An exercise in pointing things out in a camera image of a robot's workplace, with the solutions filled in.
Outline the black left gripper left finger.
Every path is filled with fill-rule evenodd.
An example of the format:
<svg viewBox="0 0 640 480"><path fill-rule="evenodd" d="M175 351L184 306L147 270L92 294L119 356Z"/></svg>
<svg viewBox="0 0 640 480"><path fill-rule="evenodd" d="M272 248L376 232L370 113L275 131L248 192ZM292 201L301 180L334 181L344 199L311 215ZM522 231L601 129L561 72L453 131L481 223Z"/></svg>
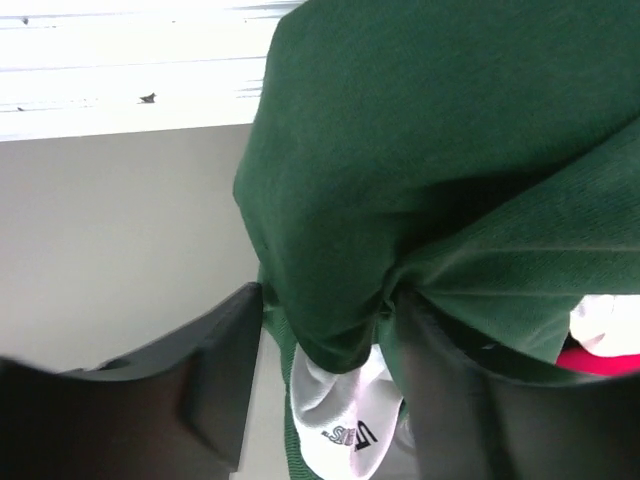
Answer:
<svg viewBox="0 0 640 480"><path fill-rule="evenodd" d="M262 322L242 286L95 369L1 361L5 479L228 479L241 465Z"/></svg>

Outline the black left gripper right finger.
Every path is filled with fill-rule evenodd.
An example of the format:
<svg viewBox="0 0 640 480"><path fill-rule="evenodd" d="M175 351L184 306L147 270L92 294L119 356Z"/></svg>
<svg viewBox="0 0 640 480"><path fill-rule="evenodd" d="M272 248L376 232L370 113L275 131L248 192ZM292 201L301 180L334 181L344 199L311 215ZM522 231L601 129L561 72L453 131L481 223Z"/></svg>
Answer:
<svg viewBox="0 0 640 480"><path fill-rule="evenodd" d="M423 479L635 479L639 377L521 354L420 295L395 300L405 398Z"/></svg>

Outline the white and green t-shirt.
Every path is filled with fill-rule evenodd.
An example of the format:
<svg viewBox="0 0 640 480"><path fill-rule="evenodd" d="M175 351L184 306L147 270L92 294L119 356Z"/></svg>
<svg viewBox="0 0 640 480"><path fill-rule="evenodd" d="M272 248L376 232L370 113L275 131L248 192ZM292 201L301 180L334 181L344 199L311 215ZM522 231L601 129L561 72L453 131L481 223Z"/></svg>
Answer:
<svg viewBox="0 0 640 480"><path fill-rule="evenodd" d="M396 298L553 362L639 302L635 1L307 1L234 198L293 479L369 479L407 415Z"/></svg>

